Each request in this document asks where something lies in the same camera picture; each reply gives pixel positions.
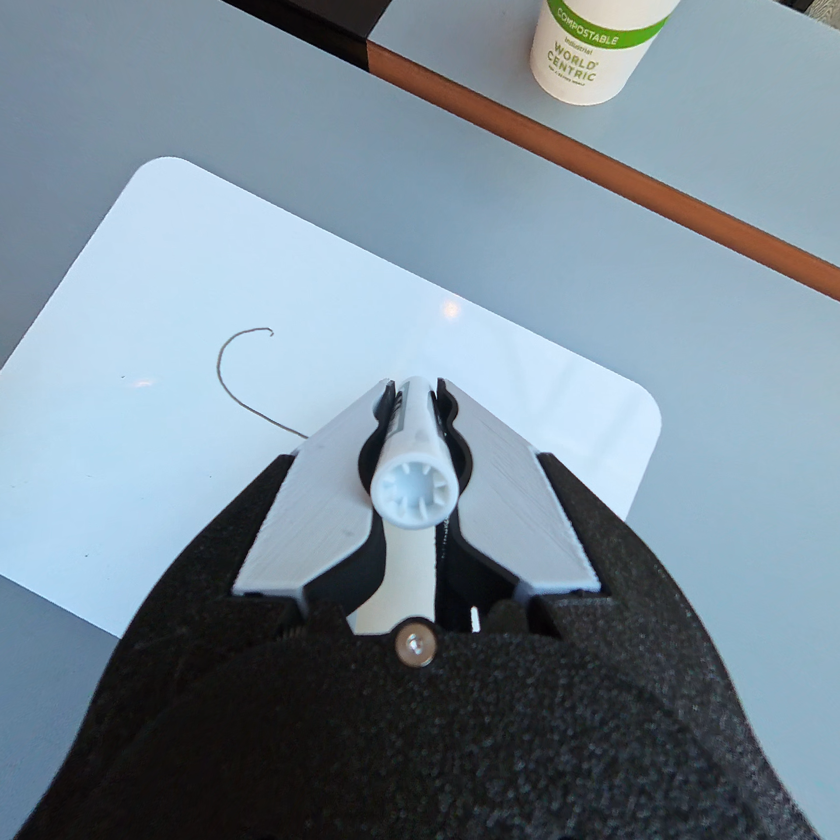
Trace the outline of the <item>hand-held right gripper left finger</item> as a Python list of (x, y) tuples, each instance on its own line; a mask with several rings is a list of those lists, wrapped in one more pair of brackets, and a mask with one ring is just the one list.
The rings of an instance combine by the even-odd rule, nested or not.
[(360, 473), (360, 456), (391, 415), (393, 381), (377, 383), (305, 441), (233, 585), (234, 595), (286, 597), (303, 616), (319, 601), (351, 613), (381, 585), (382, 519)]

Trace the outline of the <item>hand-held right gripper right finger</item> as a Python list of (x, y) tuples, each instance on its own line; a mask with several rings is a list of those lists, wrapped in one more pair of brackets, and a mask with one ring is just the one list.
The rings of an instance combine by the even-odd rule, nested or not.
[(436, 533), (436, 617), (485, 617), (511, 599), (601, 590), (537, 450), (445, 379), (444, 437), (460, 495)]

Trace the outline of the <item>white dry-erase marker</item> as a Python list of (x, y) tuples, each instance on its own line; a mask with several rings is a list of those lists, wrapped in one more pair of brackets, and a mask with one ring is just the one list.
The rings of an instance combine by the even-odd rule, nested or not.
[(421, 376), (409, 377), (396, 394), (371, 482), (373, 506), (401, 529), (425, 529), (445, 520), (458, 496), (431, 385)]

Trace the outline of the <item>white whiteboard sheet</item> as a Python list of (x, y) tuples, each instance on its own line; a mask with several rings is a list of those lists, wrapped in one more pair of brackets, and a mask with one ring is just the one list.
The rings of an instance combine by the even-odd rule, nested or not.
[(174, 158), (127, 184), (2, 370), (2, 575), (120, 636), (184, 547), (384, 377), (445, 376), (626, 518), (641, 385)]

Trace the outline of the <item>grey desk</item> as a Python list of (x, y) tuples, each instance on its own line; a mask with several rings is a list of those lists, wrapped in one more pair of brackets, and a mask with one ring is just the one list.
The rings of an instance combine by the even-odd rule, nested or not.
[[(1, 75), (3, 361), (174, 158), (641, 385), (661, 429), (628, 523), (838, 838), (837, 301), (223, 2), (2, 2)], [(62, 661), (18, 660), (45, 684), (15, 721), (10, 833), (120, 637), (38, 606)]]

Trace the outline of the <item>white paper cup green band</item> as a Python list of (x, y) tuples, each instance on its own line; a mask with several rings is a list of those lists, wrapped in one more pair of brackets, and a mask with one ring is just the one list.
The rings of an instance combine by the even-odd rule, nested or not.
[(530, 67), (551, 96), (577, 105), (613, 98), (677, 1), (541, 2)]

